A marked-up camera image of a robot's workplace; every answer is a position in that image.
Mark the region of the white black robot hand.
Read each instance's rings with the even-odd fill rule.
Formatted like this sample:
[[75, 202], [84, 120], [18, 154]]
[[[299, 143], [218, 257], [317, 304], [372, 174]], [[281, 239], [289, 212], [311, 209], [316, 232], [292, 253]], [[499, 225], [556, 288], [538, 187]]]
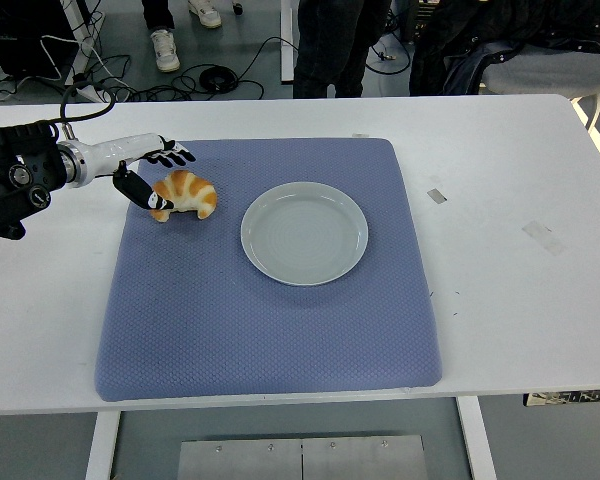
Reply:
[[175, 140], [154, 133], [129, 136], [96, 145], [75, 142], [80, 159], [76, 161], [75, 186], [82, 187], [95, 177], [111, 174], [114, 186], [143, 209], [166, 210], [174, 206], [128, 166], [138, 160], [167, 168], [186, 166], [194, 155]]

